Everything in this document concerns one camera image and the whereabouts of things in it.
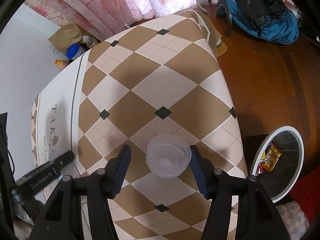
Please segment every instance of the small bottle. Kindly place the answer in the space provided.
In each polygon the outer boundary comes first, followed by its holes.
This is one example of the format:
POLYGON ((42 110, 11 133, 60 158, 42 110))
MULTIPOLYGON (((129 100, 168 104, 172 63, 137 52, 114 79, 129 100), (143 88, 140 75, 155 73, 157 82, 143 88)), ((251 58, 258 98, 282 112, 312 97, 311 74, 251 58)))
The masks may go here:
POLYGON ((99 44, 99 42, 94 37, 90 38, 88 35, 83 36, 83 41, 90 49, 99 44))
POLYGON ((56 59, 56 61, 54 62, 60 69, 64 69, 66 66, 69 65, 69 62, 67 62, 66 60, 59 60, 56 59))

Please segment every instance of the table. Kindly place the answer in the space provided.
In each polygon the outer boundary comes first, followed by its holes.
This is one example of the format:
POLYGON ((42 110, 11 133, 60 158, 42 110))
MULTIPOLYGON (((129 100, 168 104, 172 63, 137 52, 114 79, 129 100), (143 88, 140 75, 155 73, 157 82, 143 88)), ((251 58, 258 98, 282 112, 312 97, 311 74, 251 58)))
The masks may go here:
MULTIPOLYGON (((204 229, 211 201, 199 193, 191 169, 164 179, 147 167, 155 136, 176 135, 216 168, 247 175, 236 112, 216 60, 226 50, 220 38, 197 10, 145 22, 76 59, 34 102, 36 166, 52 150, 68 148, 76 159, 64 174, 88 176, 130 145, 121 192, 108 200, 120 240, 194 240, 204 229)), ((44 189, 46 198, 56 183, 44 189)), ((233 197, 228 239, 235 235, 237 202, 233 197)), ((82 212, 91 239, 85 198, 82 212)))

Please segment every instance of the trash bin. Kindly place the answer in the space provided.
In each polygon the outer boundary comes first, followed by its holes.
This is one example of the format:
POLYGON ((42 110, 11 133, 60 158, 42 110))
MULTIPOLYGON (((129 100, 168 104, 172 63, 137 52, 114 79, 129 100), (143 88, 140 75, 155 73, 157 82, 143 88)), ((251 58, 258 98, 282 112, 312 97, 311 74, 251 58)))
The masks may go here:
POLYGON ((263 151, 273 143, 281 151, 272 172, 264 172, 258 176, 273 203, 282 199, 293 187, 300 174, 303 164, 303 142, 299 132, 291 126, 274 129, 260 145, 253 160, 250 174, 255 175, 263 151))

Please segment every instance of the black chair leg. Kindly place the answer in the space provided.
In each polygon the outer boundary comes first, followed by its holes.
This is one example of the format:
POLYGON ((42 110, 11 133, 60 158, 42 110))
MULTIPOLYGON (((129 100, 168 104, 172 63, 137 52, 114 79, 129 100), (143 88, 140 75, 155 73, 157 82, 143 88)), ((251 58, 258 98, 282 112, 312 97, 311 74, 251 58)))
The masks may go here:
POLYGON ((219 8, 220 6, 222 6, 222 7, 223 7, 223 10, 224 10, 224 12, 225 12, 227 21, 228 21, 228 23, 227 23, 227 29, 226 29, 224 35, 225 35, 226 37, 229 37, 230 34, 231 34, 231 29, 232 29, 232 15, 231 15, 230 9, 229 9, 229 7, 228 7, 228 5, 227 5, 227 3, 226 3, 225 0, 218 0, 218 3, 219 3, 219 6, 217 7, 217 10, 218 10, 218 8, 219 8))

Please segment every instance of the wooden floor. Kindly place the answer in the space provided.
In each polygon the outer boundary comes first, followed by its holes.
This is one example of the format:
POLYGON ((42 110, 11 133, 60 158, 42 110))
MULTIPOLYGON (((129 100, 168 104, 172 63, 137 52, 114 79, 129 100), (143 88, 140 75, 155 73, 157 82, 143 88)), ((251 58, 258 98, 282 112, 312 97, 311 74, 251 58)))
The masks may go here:
POLYGON ((235 106, 242 138, 295 127, 305 147, 304 173, 320 164, 320 48, 300 35, 291 45, 254 38, 204 6, 228 50, 218 58, 235 106))

